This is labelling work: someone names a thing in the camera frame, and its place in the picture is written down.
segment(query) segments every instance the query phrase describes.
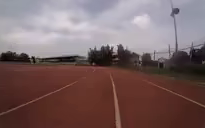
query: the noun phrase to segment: fence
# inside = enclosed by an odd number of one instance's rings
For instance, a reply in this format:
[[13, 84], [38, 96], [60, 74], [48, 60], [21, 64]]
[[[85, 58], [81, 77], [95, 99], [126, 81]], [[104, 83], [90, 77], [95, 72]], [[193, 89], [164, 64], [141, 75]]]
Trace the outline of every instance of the fence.
[[[185, 51], [189, 54], [190, 50], [192, 48], [201, 48], [204, 44], [205, 44], [205, 42], [194, 45], [194, 43], [192, 42], [191, 46], [180, 48], [180, 49], [178, 49], [178, 51]], [[175, 49], [171, 48], [170, 45], [168, 45], [167, 47], [168, 47], [168, 49], [165, 49], [165, 50], [162, 50], [162, 51], [154, 50], [153, 53], [150, 53], [152, 59], [153, 60], [158, 60], [159, 58], [171, 58], [171, 56], [175, 52]]]

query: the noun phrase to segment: cloudy sky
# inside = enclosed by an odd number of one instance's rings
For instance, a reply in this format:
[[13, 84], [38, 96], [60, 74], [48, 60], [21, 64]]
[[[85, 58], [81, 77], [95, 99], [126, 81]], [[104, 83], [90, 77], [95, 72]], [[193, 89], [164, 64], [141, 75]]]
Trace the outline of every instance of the cloudy sky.
[[[173, 0], [179, 47], [205, 40], [205, 0]], [[87, 55], [102, 44], [137, 53], [174, 47], [169, 0], [0, 0], [0, 52]]]

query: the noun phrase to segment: track lane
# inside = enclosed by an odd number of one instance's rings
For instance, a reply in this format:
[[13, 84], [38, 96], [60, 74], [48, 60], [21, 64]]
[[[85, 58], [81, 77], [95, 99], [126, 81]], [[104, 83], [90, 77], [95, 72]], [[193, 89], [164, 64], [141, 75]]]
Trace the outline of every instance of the track lane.
[[123, 128], [205, 128], [205, 109], [153, 87], [138, 75], [112, 70]]
[[64, 70], [63, 67], [42, 68], [22, 65], [18, 69], [27, 71], [12, 72], [13, 68], [17, 67], [0, 70], [1, 74], [8, 76], [0, 80], [0, 83], [6, 85], [5, 88], [0, 89], [0, 113], [59, 89], [90, 73], [85, 72], [88, 68], [75, 67]]
[[99, 70], [75, 85], [0, 117], [0, 128], [114, 128], [112, 85]]

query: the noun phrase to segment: cloud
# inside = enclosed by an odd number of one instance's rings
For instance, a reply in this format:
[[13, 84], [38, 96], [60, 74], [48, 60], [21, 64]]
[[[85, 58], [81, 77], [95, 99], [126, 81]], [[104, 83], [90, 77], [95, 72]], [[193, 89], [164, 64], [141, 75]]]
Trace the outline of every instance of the cloud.
[[139, 28], [145, 29], [150, 25], [150, 16], [148, 14], [143, 14], [140, 16], [134, 17], [132, 23], [137, 25]]
[[[173, 0], [179, 47], [205, 40], [205, 0]], [[164, 0], [0, 1], [0, 51], [39, 56], [87, 54], [123, 44], [142, 53], [174, 46], [170, 3]]]

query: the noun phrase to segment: green tree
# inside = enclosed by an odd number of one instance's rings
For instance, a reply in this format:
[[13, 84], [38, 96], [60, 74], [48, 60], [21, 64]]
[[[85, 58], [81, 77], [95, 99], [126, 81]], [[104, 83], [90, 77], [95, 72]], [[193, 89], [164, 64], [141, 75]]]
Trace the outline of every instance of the green tree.
[[178, 51], [173, 54], [170, 60], [174, 65], [181, 66], [190, 62], [190, 56], [187, 52]]
[[124, 49], [122, 44], [117, 45], [117, 48], [118, 48], [117, 53], [119, 59], [118, 64], [121, 66], [128, 65], [132, 56], [131, 51], [129, 51], [127, 48]]
[[88, 60], [90, 64], [97, 64], [102, 66], [109, 66], [112, 64], [113, 47], [109, 45], [101, 46], [100, 50], [89, 49]]
[[149, 53], [145, 53], [142, 55], [142, 65], [148, 66], [152, 62], [151, 55]]

